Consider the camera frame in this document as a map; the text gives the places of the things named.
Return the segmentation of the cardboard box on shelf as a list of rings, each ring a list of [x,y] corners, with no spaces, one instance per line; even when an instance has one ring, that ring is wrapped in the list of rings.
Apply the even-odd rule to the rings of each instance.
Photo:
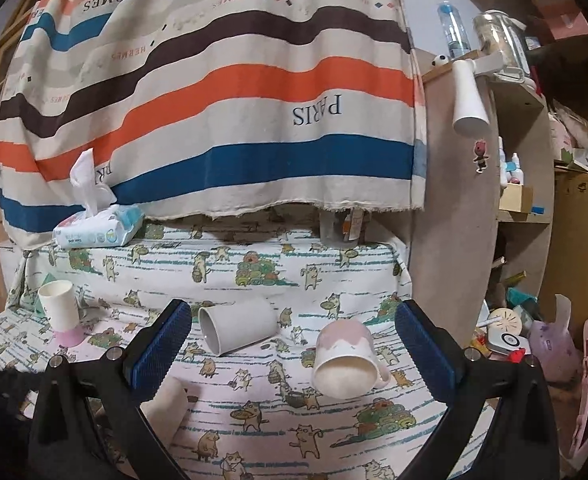
[[[508,183],[503,188],[499,209],[517,214],[529,214],[532,211],[534,190],[527,185]]]

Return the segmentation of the bear sticker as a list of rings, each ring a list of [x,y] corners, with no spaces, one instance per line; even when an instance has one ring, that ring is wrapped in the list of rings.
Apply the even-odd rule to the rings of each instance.
[[[484,139],[477,140],[474,143],[474,165],[476,167],[477,174],[482,174],[488,167],[488,145]]]

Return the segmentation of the white round gadget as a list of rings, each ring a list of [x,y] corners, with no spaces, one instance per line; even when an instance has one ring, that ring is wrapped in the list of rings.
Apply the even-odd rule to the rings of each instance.
[[[490,351],[508,356],[514,351],[530,353],[528,340],[521,335],[523,324],[513,310],[499,308],[490,312],[487,325],[487,346]]]

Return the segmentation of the purple plastic bag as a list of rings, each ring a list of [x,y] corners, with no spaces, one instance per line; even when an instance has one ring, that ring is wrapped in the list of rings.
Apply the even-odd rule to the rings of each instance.
[[[582,358],[568,331],[572,303],[556,294],[556,319],[552,323],[534,321],[529,330],[529,346],[547,382],[570,382],[582,372]]]

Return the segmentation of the striped Hermes Paris blanket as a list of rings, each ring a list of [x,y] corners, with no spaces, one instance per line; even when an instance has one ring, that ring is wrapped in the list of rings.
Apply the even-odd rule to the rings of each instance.
[[[70,170],[151,219],[424,205],[426,110],[402,0],[40,0],[0,101],[22,248],[81,208]]]

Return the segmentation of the clear blue water bottle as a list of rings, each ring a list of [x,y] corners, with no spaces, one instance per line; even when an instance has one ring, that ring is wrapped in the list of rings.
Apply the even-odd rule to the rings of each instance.
[[[439,3],[437,13],[446,38],[449,58],[454,60],[471,52],[469,37],[465,32],[459,10],[450,2],[444,1]]]

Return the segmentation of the pink and white mug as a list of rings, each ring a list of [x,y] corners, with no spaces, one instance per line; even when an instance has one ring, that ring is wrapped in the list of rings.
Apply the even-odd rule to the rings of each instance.
[[[356,320],[335,320],[319,333],[312,385],[323,396],[352,400],[391,381],[387,365],[376,355],[370,330]]]

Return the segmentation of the wet wipes pack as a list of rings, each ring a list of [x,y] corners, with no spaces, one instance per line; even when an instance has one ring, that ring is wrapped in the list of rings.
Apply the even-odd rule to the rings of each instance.
[[[111,188],[97,180],[92,148],[79,155],[69,180],[82,210],[55,226],[54,242],[62,249],[126,246],[143,224],[143,211],[118,204]]]

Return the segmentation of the white paper cup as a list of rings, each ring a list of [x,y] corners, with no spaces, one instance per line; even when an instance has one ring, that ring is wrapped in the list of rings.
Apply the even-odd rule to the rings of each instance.
[[[38,296],[54,332],[69,332],[79,325],[77,301],[70,281],[57,280],[43,284],[38,290]]]

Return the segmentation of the wooden shelf unit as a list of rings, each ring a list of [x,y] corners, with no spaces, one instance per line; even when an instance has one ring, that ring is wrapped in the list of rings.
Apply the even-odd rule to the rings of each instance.
[[[492,280],[523,273],[520,289],[538,295],[551,242],[554,177],[548,108],[525,84],[477,79],[490,124],[488,167],[477,174],[474,143],[452,127],[452,65],[423,76],[427,111],[425,206],[413,214],[409,270],[413,297],[438,326],[467,344]],[[518,153],[532,211],[499,209],[499,138]]]

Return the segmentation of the grey cup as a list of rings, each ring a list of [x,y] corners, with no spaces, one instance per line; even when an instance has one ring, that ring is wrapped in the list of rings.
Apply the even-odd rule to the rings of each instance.
[[[214,356],[273,337],[279,329],[277,314],[263,298],[202,308],[198,323],[205,345]]]

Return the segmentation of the small panda figure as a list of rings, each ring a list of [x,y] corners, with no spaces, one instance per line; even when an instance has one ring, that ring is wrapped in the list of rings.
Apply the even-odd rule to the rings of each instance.
[[[449,62],[450,62],[450,60],[447,55],[439,54],[439,55],[436,55],[435,58],[433,58],[431,60],[431,66],[440,67],[440,66],[447,65]]]

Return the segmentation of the small white bottles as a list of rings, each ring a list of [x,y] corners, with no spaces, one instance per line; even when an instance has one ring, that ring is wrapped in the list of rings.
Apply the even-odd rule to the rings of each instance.
[[[502,138],[499,138],[499,180],[501,188],[507,188],[509,184],[524,184],[524,171],[518,153],[508,157]]]

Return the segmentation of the cat print bedsheet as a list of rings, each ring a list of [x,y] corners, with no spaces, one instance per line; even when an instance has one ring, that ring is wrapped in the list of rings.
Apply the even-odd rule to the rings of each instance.
[[[129,344],[175,298],[193,310],[269,302],[273,336],[216,356],[193,328],[171,367],[189,403],[170,450],[193,479],[393,479],[445,414],[396,334],[411,278],[405,245],[382,226],[336,249],[305,222],[149,223],[123,248],[3,242],[0,259],[8,291],[0,365],[17,370],[43,370],[60,350],[36,314],[47,281],[70,281],[79,304],[85,337],[70,361]],[[352,401],[312,387],[315,341],[335,318],[367,326],[389,385]]]

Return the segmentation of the white cone lamp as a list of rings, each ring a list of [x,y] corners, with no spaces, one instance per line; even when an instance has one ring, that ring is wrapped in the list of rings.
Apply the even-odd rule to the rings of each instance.
[[[496,51],[480,58],[459,58],[452,63],[454,75],[454,117],[452,127],[460,136],[480,139],[488,136],[490,124],[476,77],[502,70],[504,58]]]

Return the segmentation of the pink cup under paper cup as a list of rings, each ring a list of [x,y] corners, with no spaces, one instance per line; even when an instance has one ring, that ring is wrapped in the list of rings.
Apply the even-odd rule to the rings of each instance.
[[[84,341],[84,331],[81,325],[73,327],[71,330],[64,330],[63,332],[54,332],[57,343],[64,348],[76,347]]]

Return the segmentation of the glass jar with lid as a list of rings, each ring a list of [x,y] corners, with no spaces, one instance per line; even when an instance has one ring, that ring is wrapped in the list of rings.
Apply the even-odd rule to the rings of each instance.
[[[500,51],[507,66],[519,68],[525,76],[530,76],[524,23],[506,12],[488,10],[475,16],[473,26],[485,54]]]

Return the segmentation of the beige cup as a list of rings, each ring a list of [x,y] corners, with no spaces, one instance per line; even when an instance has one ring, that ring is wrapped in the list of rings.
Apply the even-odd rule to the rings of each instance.
[[[179,379],[167,376],[152,400],[140,405],[157,438],[167,448],[187,412],[189,398]]]

